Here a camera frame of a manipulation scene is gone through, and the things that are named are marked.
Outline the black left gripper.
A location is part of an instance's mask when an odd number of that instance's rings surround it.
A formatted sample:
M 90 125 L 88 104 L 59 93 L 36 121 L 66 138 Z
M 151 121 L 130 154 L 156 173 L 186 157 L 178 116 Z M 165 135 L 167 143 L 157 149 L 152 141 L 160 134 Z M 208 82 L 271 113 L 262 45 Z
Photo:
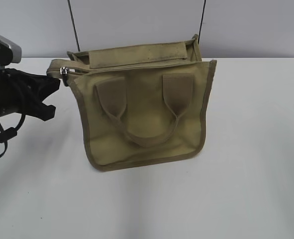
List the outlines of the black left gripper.
M 14 68 L 0 70 L 0 117 L 28 113 L 43 121 L 55 116 L 56 107 L 42 103 L 59 90 L 60 80 L 29 74 Z

